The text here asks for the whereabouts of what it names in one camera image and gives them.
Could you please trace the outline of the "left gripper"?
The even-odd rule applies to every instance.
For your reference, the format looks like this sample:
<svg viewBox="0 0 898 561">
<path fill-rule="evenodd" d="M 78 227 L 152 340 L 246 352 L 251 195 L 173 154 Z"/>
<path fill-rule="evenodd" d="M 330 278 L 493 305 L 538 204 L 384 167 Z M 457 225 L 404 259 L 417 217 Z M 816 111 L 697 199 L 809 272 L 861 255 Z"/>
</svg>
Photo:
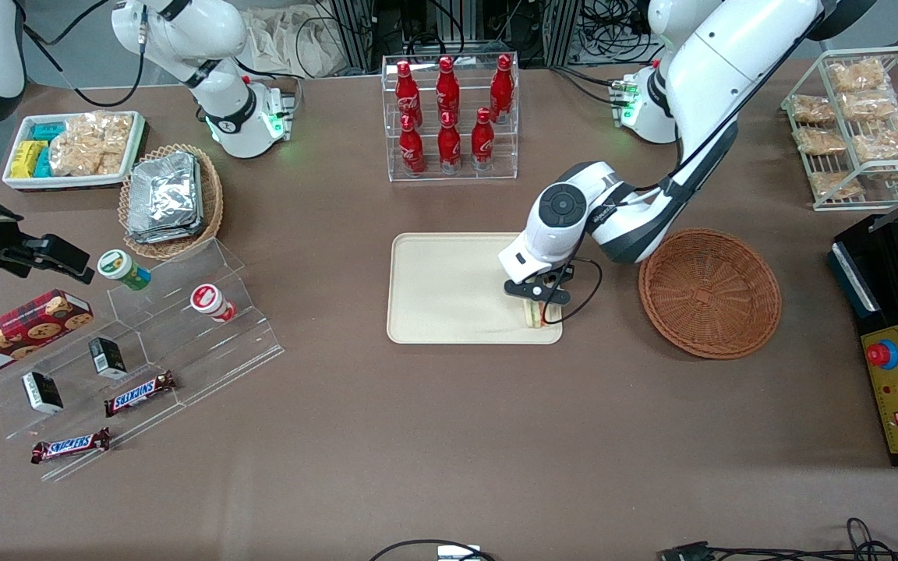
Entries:
<svg viewBox="0 0 898 561">
<path fill-rule="evenodd" d="M 569 305 L 571 294 L 564 284 L 573 280 L 575 267 L 559 265 L 570 258 L 575 245 L 575 233 L 522 231 L 498 252 L 498 262 L 509 278 L 504 283 L 506 294 L 527 301 L 544 301 L 544 306 Z M 543 273 L 544 280 L 530 278 Z"/>
</svg>

